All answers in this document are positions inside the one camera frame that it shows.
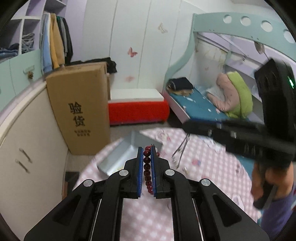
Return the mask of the right hand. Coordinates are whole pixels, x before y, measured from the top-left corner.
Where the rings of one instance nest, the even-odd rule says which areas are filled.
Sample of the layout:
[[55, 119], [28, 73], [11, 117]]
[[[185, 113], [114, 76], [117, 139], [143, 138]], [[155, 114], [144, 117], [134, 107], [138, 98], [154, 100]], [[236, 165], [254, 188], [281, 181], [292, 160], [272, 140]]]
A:
[[254, 207], [259, 210], [269, 208], [272, 201], [287, 197], [293, 190], [293, 184], [292, 162], [283, 169], [254, 163], [251, 186]]

